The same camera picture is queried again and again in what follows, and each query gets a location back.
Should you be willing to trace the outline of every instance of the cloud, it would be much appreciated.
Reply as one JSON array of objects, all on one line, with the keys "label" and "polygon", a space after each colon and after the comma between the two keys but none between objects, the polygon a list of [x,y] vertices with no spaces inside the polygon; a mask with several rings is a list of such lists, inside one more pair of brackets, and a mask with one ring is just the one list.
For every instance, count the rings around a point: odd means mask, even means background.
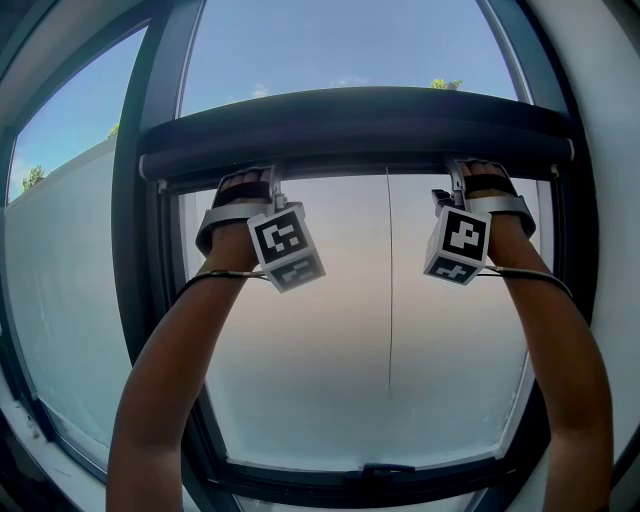
[{"label": "cloud", "polygon": [[357,75],[345,76],[329,82],[329,87],[362,87],[369,83],[368,78]]},{"label": "cloud", "polygon": [[269,96],[269,89],[267,89],[262,84],[256,84],[253,92],[251,93],[252,98],[264,98],[265,96]]}]

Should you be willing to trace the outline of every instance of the window glass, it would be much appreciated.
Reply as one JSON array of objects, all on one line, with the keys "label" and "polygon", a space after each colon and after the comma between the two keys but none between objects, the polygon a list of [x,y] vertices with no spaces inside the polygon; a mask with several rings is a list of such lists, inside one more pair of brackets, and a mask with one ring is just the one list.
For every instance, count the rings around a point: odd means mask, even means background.
[{"label": "window glass", "polygon": [[[536,183],[515,184],[537,219]],[[327,275],[285,294],[250,280],[231,311],[207,376],[231,460],[425,467],[498,449],[524,336],[501,279],[461,287],[422,274],[436,223],[431,189],[449,186],[442,175],[392,175],[389,189],[385,176],[282,184],[304,204]],[[183,198],[189,275],[213,198],[198,194]]]},{"label": "window glass", "polygon": [[120,112],[145,29],[76,74],[33,116],[16,140],[9,201],[51,171],[117,135]]},{"label": "window glass", "polygon": [[208,2],[182,115],[311,89],[429,87],[516,99],[475,0]]},{"label": "window glass", "polygon": [[[463,494],[460,496],[454,496],[444,500],[429,501],[427,503],[417,503],[415,505],[405,505],[403,507],[390,507],[390,508],[376,508],[376,509],[357,509],[360,512],[462,512],[465,507],[470,503],[474,494]],[[251,498],[245,498],[243,496],[236,496],[236,501],[242,512],[310,512],[314,510],[316,512],[330,512],[335,509],[323,509],[323,508],[307,508],[297,507],[295,505],[283,505],[281,503],[269,503],[266,501],[252,500]]]},{"label": "window glass", "polygon": [[[73,77],[19,135],[5,214],[18,341],[58,431],[106,467],[131,370],[111,257],[111,181],[125,89],[143,31]],[[25,170],[44,179],[22,192]]]}]

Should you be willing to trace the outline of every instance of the window handle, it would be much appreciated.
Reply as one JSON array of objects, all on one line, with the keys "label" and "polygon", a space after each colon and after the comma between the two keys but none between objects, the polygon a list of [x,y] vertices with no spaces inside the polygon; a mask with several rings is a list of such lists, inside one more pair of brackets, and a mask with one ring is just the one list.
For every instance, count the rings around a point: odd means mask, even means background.
[{"label": "window handle", "polygon": [[370,462],[365,464],[361,471],[347,471],[344,479],[347,483],[379,485],[380,483],[390,482],[394,472],[415,473],[416,468],[413,466],[403,466],[401,464]]}]

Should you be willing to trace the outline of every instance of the blue sky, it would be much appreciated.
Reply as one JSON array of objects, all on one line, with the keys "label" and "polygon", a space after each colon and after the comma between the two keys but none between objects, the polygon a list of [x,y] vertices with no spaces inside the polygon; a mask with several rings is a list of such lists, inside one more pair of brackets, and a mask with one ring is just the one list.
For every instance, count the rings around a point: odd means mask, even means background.
[{"label": "blue sky", "polygon": [[[46,173],[104,140],[118,122],[144,30],[72,78],[18,137],[9,197],[31,167]],[[235,101],[346,86],[426,87],[515,99],[474,0],[210,0],[182,115]]]}]

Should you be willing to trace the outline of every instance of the strap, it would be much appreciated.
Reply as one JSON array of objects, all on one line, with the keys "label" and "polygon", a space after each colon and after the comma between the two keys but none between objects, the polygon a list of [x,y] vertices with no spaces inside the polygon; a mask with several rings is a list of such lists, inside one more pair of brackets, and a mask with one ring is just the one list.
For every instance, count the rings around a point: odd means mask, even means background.
[{"label": "strap", "polygon": [[214,226],[232,222],[246,222],[256,215],[268,216],[271,205],[265,203],[236,203],[216,206],[207,210],[196,236],[196,247],[206,258],[211,252],[211,231]]},{"label": "strap", "polygon": [[511,180],[504,176],[497,176],[496,174],[474,174],[472,176],[465,176],[464,185],[467,196],[473,192],[489,189],[500,190],[512,196],[518,195],[513,188]]},{"label": "strap", "polygon": [[467,199],[465,205],[471,213],[518,215],[522,222],[522,228],[528,237],[531,237],[536,230],[536,223],[522,196],[492,196]]},{"label": "strap", "polygon": [[264,199],[271,200],[271,185],[266,181],[251,181],[233,185],[216,194],[212,208],[224,206],[236,199]]}]

